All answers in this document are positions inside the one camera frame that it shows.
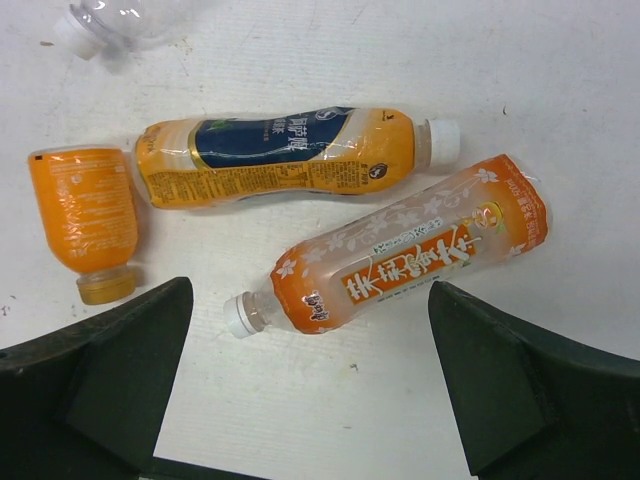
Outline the orange floral tea bottle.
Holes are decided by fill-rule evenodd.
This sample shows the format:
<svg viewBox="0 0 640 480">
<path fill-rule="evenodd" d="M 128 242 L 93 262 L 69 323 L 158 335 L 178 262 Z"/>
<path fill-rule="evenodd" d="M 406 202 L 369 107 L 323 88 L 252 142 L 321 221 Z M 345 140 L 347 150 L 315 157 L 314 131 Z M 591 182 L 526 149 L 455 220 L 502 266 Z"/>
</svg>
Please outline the orange floral tea bottle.
<svg viewBox="0 0 640 480">
<path fill-rule="evenodd" d="M 242 339 L 268 327 L 319 335 L 434 281 L 541 245 L 551 211 L 539 181 L 502 154 L 289 248 L 266 280 L 225 302 Z"/>
</svg>

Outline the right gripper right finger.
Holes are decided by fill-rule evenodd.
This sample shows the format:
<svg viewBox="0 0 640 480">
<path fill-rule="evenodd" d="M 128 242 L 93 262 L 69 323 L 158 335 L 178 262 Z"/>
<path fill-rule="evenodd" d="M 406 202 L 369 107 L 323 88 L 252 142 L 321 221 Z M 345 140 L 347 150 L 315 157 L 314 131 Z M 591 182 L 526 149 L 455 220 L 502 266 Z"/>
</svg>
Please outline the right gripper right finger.
<svg viewBox="0 0 640 480">
<path fill-rule="evenodd" d="M 478 479 L 636 479 L 639 363 L 438 281 L 429 320 Z"/>
</svg>

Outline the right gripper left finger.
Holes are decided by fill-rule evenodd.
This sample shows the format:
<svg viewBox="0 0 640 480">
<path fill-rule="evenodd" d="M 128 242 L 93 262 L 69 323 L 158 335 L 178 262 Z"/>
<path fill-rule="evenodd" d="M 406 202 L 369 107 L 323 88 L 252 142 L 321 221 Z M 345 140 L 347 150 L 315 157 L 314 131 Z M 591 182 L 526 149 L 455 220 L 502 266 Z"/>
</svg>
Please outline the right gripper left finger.
<svg viewBox="0 0 640 480">
<path fill-rule="evenodd" d="M 4 479 L 156 479 L 193 309 L 176 277 L 1 352 Z"/>
</svg>

